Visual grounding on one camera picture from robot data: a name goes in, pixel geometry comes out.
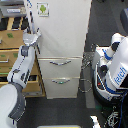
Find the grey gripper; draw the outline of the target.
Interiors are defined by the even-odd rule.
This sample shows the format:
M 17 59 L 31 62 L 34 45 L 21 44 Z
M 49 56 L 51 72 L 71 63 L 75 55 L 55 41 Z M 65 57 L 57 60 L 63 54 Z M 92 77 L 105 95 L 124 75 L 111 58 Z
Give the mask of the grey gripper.
M 39 37 L 41 37 L 40 30 L 36 34 L 31 34 L 28 28 L 23 30 L 23 42 L 26 46 L 35 46 Z

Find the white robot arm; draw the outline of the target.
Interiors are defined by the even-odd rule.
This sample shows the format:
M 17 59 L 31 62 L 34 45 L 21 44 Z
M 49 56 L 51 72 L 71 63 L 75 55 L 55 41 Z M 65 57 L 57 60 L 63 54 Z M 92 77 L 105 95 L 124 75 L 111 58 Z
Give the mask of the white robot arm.
M 17 122 L 25 112 L 22 90 L 34 65 L 35 47 L 40 36 L 40 30 L 32 34 L 23 31 L 24 44 L 19 47 L 18 58 L 7 76 L 8 83 L 0 87 L 0 128 L 17 128 Z

